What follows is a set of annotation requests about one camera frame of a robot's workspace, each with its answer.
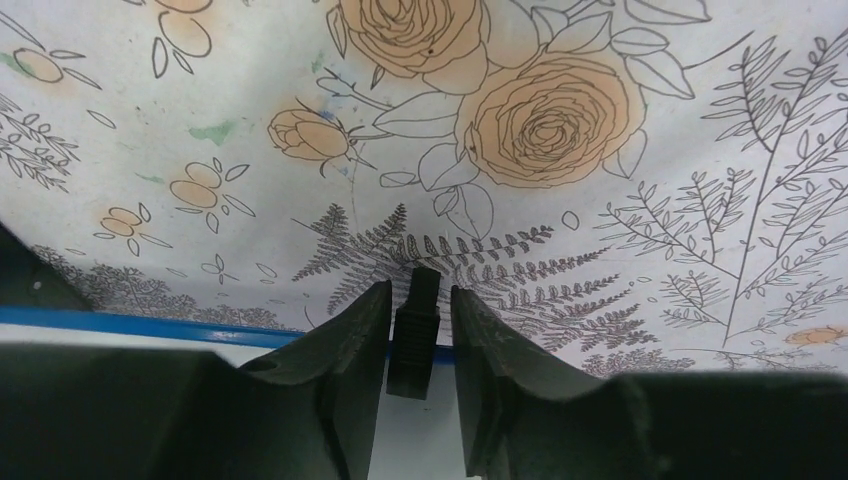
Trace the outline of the blue framed whiteboard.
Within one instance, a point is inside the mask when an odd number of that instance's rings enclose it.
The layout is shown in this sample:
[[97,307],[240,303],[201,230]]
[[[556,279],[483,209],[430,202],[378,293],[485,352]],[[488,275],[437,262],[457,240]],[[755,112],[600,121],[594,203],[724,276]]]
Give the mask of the blue framed whiteboard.
[[[214,351],[233,365],[283,346],[292,333],[256,333],[94,312],[4,307],[4,343]],[[453,357],[440,350],[428,396],[412,400],[383,394],[369,471],[372,479],[463,479]]]

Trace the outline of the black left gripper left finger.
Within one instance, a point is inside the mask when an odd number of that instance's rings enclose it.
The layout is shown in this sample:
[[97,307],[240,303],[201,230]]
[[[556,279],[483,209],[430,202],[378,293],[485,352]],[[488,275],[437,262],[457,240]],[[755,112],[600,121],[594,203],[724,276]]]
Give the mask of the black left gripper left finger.
[[391,322],[371,286],[234,366],[200,350],[1,348],[5,479],[364,479]]

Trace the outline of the black marker cap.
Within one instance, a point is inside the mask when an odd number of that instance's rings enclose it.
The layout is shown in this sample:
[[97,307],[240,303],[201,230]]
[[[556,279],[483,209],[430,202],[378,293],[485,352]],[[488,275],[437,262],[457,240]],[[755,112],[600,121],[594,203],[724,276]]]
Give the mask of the black marker cap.
[[427,398],[440,327],[441,274],[416,267],[406,301],[396,310],[386,393]]

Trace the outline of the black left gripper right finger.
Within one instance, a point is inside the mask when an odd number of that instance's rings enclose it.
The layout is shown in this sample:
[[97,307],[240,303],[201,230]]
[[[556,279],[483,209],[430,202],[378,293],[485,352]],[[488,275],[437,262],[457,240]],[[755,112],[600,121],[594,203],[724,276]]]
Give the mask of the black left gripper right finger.
[[843,479],[847,380],[793,372],[600,379],[451,292],[465,469],[485,479]]

